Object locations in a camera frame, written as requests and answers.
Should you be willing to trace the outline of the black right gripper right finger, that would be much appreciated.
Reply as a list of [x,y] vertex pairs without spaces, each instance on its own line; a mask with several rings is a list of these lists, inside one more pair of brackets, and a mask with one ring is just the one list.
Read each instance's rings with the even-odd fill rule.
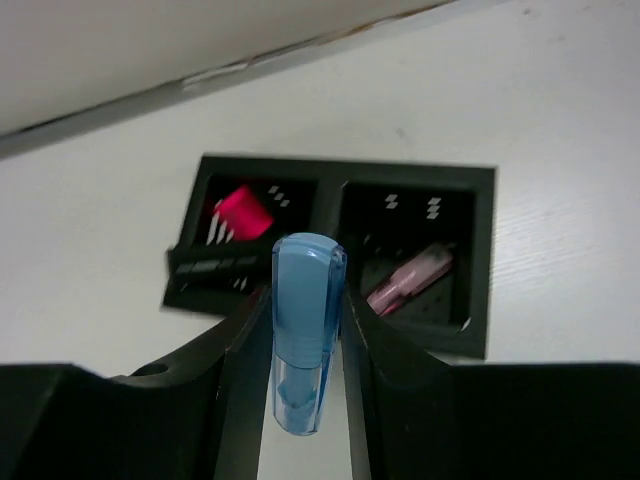
[[635,479],[633,363],[452,365],[347,290],[341,327],[356,479]]

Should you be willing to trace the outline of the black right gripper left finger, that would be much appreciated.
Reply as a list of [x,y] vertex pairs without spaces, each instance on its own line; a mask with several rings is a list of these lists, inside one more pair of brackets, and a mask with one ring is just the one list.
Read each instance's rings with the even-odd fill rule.
[[128,376],[1,369],[5,479],[253,479],[271,368],[271,292]]

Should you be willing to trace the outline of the pink highlighter marker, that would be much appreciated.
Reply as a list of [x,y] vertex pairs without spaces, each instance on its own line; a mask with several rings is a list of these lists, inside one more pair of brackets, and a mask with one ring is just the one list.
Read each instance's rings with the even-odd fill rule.
[[430,245],[374,288],[366,298],[368,305],[379,316],[393,313],[448,273],[453,261],[453,254],[445,245]]

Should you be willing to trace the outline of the blue highlighter marker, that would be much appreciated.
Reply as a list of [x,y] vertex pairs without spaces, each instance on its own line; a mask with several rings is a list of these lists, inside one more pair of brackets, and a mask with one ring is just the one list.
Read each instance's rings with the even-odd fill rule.
[[320,234],[291,234],[272,250],[273,415],[292,435],[312,435],[321,423],[346,267],[344,249]]

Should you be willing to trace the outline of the magenta highlighter marker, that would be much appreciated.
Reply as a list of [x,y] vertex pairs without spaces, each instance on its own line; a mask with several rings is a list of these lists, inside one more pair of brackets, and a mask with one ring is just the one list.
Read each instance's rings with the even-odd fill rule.
[[233,231],[235,241],[258,239],[274,223],[273,216],[246,185],[224,197],[214,207],[214,212]]

